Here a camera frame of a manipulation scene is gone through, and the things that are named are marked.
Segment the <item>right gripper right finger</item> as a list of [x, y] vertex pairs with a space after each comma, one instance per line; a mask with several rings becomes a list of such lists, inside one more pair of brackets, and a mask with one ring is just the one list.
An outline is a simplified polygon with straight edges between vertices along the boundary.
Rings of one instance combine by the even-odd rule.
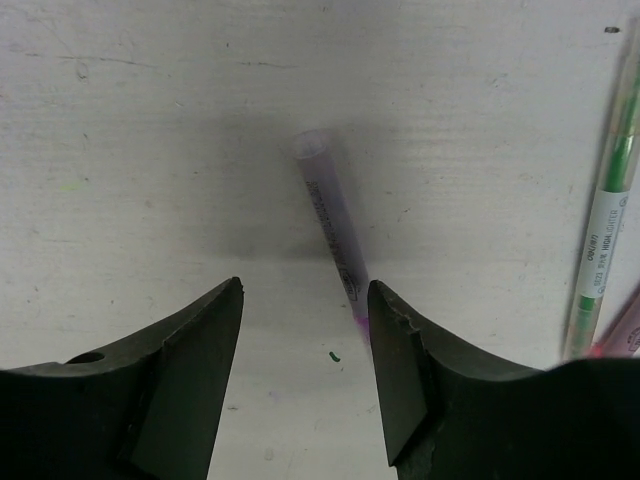
[[368, 291], [388, 463], [402, 479], [635, 479], [639, 363], [537, 370], [423, 317], [381, 281]]

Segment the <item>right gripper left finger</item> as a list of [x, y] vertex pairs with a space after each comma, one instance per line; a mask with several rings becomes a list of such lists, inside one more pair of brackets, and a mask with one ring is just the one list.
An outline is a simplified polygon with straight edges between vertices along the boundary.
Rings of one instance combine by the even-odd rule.
[[242, 319], [230, 278], [65, 363], [1, 374], [5, 479], [204, 479]]

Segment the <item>purple highlighter pen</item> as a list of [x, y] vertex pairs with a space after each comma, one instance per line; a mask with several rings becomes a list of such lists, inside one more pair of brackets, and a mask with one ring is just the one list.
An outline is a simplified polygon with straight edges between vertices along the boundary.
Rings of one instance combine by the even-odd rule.
[[369, 343], [369, 275], [329, 143], [323, 132], [310, 130], [296, 135], [293, 140], [293, 158], [300, 168], [354, 321], [364, 342]]

